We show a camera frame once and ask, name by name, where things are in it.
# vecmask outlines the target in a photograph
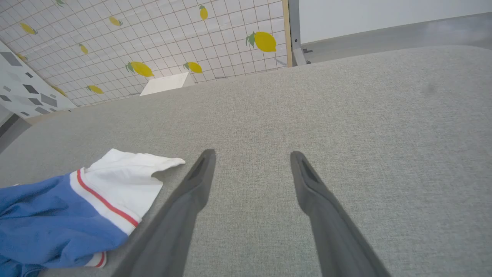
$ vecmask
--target yellow lemon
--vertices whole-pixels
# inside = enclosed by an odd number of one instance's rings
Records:
[[[31,34],[31,35],[37,35],[37,31],[31,28],[31,26],[21,23],[22,29],[26,31],[26,33]]]
[[[114,17],[110,17],[109,21],[111,21],[111,23],[113,23],[113,25],[116,25],[116,26],[121,26],[123,24],[123,22],[121,20],[118,20]]]
[[[256,46],[258,46],[258,49],[260,49],[263,52],[276,51],[277,42],[275,42],[275,38],[269,33],[253,32],[251,35],[246,37],[246,45],[249,42],[251,46],[254,46],[255,41],[256,41]]]
[[[52,87],[52,88],[54,88],[54,89],[55,89],[56,91],[58,91],[59,93],[61,93],[61,95],[63,95],[63,96],[65,96],[65,97],[67,97],[67,96],[66,96],[66,93],[65,93],[63,90],[61,90],[59,87],[55,87],[55,86],[51,86],[51,87]]]
[[[128,63],[126,66],[126,71],[128,72],[137,72],[138,74],[144,76],[144,77],[151,77],[153,76],[154,74],[152,73],[152,70],[146,66],[145,64],[143,63],[139,63],[139,62],[131,62],[131,63]]]
[[[83,52],[84,54],[87,54],[87,53],[88,53],[87,48],[86,48],[85,46],[83,46],[83,45],[82,45],[82,44],[80,44],[80,43],[79,43],[79,46],[80,46],[80,50],[82,50],[82,52]]]
[[[195,73],[203,73],[202,67],[197,63],[186,63],[183,65],[184,68],[189,69]]]
[[[22,56],[21,54],[17,54],[17,57],[19,57],[19,59],[23,60],[24,62],[28,60],[26,57]]]
[[[207,12],[207,8],[204,7],[202,4],[198,5],[198,8],[200,9],[200,17],[202,18],[202,20],[207,19],[207,17],[209,16],[209,12]]]
[[[93,92],[95,92],[97,94],[103,94],[102,90],[100,88],[96,87],[96,86],[87,86],[86,89],[88,89],[90,91],[93,91]]]

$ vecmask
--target gray table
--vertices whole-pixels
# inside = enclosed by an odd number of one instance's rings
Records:
[[[186,276],[319,276],[289,165],[303,152],[394,276],[492,273],[492,52],[370,54],[75,109],[0,154],[1,185],[88,166],[114,147],[180,157],[109,276],[200,153],[217,163]]]

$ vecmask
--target grid pattern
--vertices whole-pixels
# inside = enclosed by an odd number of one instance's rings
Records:
[[[203,71],[192,73],[197,83],[287,66],[281,0],[62,2],[0,1],[0,39],[78,106],[138,95],[149,79],[187,72],[183,65],[189,62]],[[199,4],[208,13],[205,20]],[[248,44],[253,32],[270,33],[276,51]],[[144,63],[154,77],[128,72],[131,61]]]

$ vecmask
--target red stripe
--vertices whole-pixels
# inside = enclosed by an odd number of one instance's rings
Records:
[[[99,261],[99,263],[95,266],[95,267],[100,267],[102,266],[102,263],[104,262],[104,252],[101,252],[101,260]]]
[[[128,220],[131,224],[133,224],[135,227],[138,226],[138,222],[133,219],[131,216],[123,212],[122,210],[119,210],[115,207],[113,207],[111,204],[109,204],[106,199],[104,199],[102,196],[100,196],[97,192],[93,191],[91,188],[89,188],[83,181],[82,178],[80,177],[80,170],[77,170],[77,180],[79,181],[80,185],[87,190],[88,192],[92,193],[97,199],[99,199],[108,209],[110,209],[112,212],[119,214],[122,218]]]

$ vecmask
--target white wall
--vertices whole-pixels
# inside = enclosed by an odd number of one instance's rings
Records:
[[[301,43],[492,11],[492,0],[299,0]]]
[[[13,114],[13,112],[10,112],[7,108],[0,105],[0,126],[2,126]]]

